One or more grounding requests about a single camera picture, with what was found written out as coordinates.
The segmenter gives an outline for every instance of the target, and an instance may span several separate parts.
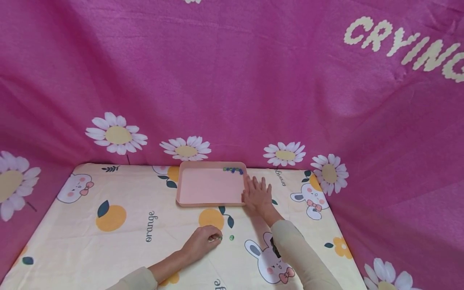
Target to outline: white daisy print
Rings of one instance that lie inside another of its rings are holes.
[[[303,161],[303,157],[306,155],[306,152],[303,152],[305,146],[300,147],[300,144],[300,142],[291,142],[287,146],[282,142],[277,143],[277,146],[269,144],[269,147],[264,148],[267,153],[263,156],[269,158],[267,163],[272,163],[273,166],[294,166],[295,163]]]
[[[29,169],[29,161],[23,157],[14,157],[2,151],[0,157],[0,215],[8,221],[14,211],[21,210],[26,201],[25,196],[32,193],[39,178],[39,167]]]
[[[396,277],[396,271],[392,263],[383,263],[382,259],[374,259],[374,270],[364,264],[369,278],[364,277],[364,283],[369,290],[420,290],[412,288],[412,277],[408,272],[403,271]]]
[[[116,117],[115,114],[106,112],[104,119],[93,118],[92,123],[98,128],[87,128],[85,134],[95,139],[95,144],[106,146],[108,152],[117,152],[119,155],[124,155],[127,151],[134,153],[137,149],[142,150],[141,145],[147,144],[148,137],[137,133],[139,127],[127,126],[123,116]]]
[[[339,193],[342,188],[347,187],[348,183],[345,179],[349,177],[349,174],[345,164],[340,164],[340,157],[335,157],[333,154],[329,154],[328,158],[319,155],[313,157],[313,160],[316,163],[311,163],[311,165],[317,168],[314,174],[325,194],[330,196],[334,189],[336,193]]]
[[[201,161],[207,159],[205,154],[211,153],[210,143],[203,142],[202,137],[190,136],[185,141],[182,138],[169,139],[169,143],[161,142],[160,146],[166,149],[164,153],[172,155],[174,159],[182,161]]]

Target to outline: pink tray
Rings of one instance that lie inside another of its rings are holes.
[[[232,173],[224,168],[240,168]],[[180,206],[243,206],[246,166],[241,162],[186,161],[179,169]]]

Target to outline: hand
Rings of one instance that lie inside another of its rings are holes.
[[[249,209],[263,216],[267,209],[274,208],[271,194],[272,185],[270,184],[266,189],[266,179],[264,177],[259,183],[256,176],[253,176],[253,180],[250,179],[250,176],[247,176],[246,185],[242,197]]]
[[[215,226],[199,227],[182,247],[181,252],[187,256],[189,264],[194,263],[216,248],[222,241],[221,237],[221,231]]]

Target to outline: cartoon rabbit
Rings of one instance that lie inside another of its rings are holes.
[[[57,199],[64,203],[73,203],[87,195],[89,189],[94,185],[92,177],[87,174],[71,174],[64,186],[58,193]]]
[[[261,250],[261,247],[252,240],[245,242],[246,250],[258,259],[259,273],[267,283],[277,284],[282,282],[287,284],[289,278],[295,276],[295,272],[287,263],[282,262],[280,254],[273,244],[270,232],[264,233],[263,240],[267,245],[264,250]]]
[[[323,192],[314,189],[309,183],[303,184],[300,193],[292,193],[290,198],[296,202],[306,201],[306,214],[313,220],[322,219],[321,211],[329,208]]]

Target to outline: pink fabric backdrop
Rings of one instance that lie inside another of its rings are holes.
[[[435,41],[443,40],[437,56],[464,43],[464,4],[187,2],[0,5],[0,150],[41,168],[25,197],[37,212],[26,205],[0,220],[0,276],[75,165],[128,158],[178,165],[159,144],[202,136],[209,160],[248,167],[272,167],[264,148],[278,142],[306,146],[303,161],[286,168],[341,157],[348,186],[329,201],[361,274],[372,276],[365,264],[381,258],[400,290],[464,287],[464,47],[413,69]],[[373,27],[346,36],[361,17]],[[387,37],[363,47],[383,20],[391,32],[380,30]],[[400,27],[403,41],[420,36],[387,56]],[[424,37],[424,48],[402,64]],[[148,138],[143,150],[110,153],[86,136],[105,112],[138,126]]]

